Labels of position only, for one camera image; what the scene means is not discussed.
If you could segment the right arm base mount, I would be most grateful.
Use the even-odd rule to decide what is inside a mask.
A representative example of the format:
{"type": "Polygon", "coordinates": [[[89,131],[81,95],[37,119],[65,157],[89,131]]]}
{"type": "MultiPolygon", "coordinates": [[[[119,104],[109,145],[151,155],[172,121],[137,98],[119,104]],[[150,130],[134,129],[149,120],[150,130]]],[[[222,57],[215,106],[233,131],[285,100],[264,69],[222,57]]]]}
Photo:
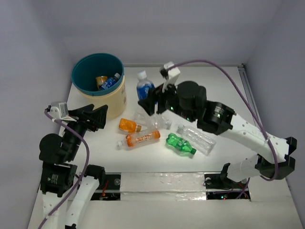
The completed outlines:
{"type": "Polygon", "coordinates": [[[247,180],[234,182],[227,178],[221,180],[218,173],[204,175],[203,186],[206,189],[207,200],[246,199],[250,200],[247,180]]]}

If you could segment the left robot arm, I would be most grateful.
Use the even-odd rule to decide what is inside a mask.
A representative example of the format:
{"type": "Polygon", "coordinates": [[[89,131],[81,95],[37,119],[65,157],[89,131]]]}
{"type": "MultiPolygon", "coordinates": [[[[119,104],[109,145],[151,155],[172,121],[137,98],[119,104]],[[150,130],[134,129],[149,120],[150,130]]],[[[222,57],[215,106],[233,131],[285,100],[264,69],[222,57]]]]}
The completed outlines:
{"type": "Polygon", "coordinates": [[[89,164],[90,150],[84,135],[105,127],[107,111],[107,105],[95,108],[93,104],[69,110],[66,102],[53,102],[44,110],[64,130],[62,135],[44,136],[39,144],[40,229],[79,228],[95,190],[105,186],[105,169],[89,164]]]}

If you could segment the yellow label clear bottle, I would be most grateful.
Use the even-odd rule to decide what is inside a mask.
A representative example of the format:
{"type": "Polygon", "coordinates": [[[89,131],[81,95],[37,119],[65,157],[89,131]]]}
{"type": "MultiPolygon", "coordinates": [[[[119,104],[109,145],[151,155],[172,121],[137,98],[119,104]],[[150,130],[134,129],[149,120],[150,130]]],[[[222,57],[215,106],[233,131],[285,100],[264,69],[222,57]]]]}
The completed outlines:
{"type": "Polygon", "coordinates": [[[101,90],[101,86],[106,82],[107,79],[107,76],[98,76],[95,78],[98,90],[101,90]]]}

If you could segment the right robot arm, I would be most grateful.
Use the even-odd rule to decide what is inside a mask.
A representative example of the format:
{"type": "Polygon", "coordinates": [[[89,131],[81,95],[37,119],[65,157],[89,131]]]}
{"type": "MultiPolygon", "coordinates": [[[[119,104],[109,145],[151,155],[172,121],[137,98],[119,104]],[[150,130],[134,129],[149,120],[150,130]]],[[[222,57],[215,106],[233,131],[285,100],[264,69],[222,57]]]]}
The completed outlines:
{"type": "Polygon", "coordinates": [[[254,151],[255,155],[249,159],[223,166],[219,181],[224,187],[256,176],[281,180],[295,169],[295,159],[291,157],[296,150],[295,138],[264,134],[262,128],[250,124],[232,108],[207,100],[206,88],[193,81],[177,86],[169,84],[166,89],[162,85],[150,89],[147,98],[139,100],[138,105],[149,116],[169,110],[197,122],[197,128],[204,132],[231,139],[254,151]]]}

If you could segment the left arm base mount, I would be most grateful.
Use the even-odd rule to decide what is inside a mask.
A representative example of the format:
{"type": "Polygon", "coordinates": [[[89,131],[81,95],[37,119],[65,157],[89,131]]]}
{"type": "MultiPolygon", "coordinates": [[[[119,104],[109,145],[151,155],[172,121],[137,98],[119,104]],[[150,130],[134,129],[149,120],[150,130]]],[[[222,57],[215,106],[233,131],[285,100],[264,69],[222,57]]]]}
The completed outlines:
{"type": "Polygon", "coordinates": [[[91,200],[116,201],[121,200],[121,173],[106,173],[104,186],[99,186],[91,200]]]}

